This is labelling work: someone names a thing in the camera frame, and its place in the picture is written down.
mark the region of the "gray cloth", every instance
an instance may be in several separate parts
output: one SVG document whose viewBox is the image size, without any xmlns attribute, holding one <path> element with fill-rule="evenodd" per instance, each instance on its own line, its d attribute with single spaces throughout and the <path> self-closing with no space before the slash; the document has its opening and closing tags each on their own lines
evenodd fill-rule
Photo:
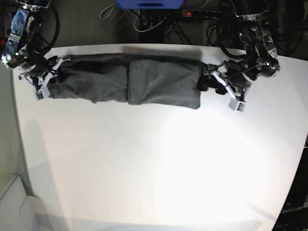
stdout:
<svg viewBox="0 0 308 231">
<path fill-rule="evenodd" d="M 130 64 L 129 103 L 160 103 L 197 109 L 200 67 L 192 64 L 138 60 Z"/>
<path fill-rule="evenodd" d="M 59 70 L 60 82 L 49 85 L 51 98 L 200 107 L 199 61 L 128 54 L 82 55 L 71 59 Z"/>
</svg>

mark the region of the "white tabletop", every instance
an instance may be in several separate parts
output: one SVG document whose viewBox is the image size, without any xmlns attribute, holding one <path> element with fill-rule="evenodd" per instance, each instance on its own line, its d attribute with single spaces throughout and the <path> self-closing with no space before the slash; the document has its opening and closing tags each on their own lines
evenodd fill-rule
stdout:
<svg viewBox="0 0 308 231">
<path fill-rule="evenodd" d="M 199 50 L 220 64 L 218 48 Z M 124 45 L 56 48 L 50 55 L 122 52 Z M 198 110 L 15 95 L 32 187 L 55 231 L 270 231 L 308 133 L 308 63 L 279 58 L 244 113 L 230 96 L 202 93 Z"/>
</svg>

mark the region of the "power strip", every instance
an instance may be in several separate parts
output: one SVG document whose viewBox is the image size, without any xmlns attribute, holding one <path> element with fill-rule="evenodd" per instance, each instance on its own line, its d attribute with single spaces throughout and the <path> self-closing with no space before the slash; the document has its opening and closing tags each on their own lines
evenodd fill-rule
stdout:
<svg viewBox="0 0 308 231">
<path fill-rule="evenodd" d="M 191 19 L 213 19 L 218 20 L 223 15 L 224 12 L 220 11 L 207 11 L 207 10 L 189 10 L 184 9 L 182 11 L 176 11 L 181 13 L 184 18 L 191 18 Z"/>
</svg>

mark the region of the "blue object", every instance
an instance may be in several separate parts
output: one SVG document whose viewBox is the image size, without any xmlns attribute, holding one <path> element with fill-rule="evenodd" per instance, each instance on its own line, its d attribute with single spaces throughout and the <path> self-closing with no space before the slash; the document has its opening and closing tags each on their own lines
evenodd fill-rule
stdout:
<svg viewBox="0 0 308 231">
<path fill-rule="evenodd" d="M 117 0 L 123 9 L 179 9 L 184 0 Z"/>
</svg>

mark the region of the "floor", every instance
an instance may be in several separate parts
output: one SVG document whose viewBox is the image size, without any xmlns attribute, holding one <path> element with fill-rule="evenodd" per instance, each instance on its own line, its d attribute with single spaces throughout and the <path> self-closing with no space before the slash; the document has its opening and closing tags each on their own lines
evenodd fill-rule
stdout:
<svg viewBox="0 0 308 231">
<path fill-rule="evenodd" d="M 212 0 L 212 2 L 215 5 L 218 1 Z M 116 22 L 123 13 L 122 9 L 116 7 L 109 19 L 100 19 L 100 12 L 113 3 L 115 0 L 92 0 L 91 4 L 84 0 L 55 0 L 54 5 L 61 21 L 61 31 L 55 46 L 138 43 L 138 33 L 133 27 L 136 16 L 133 13 L 128 15 L 123 29 L 120 31 L 117 30 Z M 203 44 L 201 23 L 182 24 L 182 26 L 194 45 Z M 44 23 L 42 33 L 48 41 L 52 40 L 54 29 L 55 21 L 51 14 L 50 19 Z M 181 44 L 181 41 L 175 36 L 173 43 Z"/>
</svg>

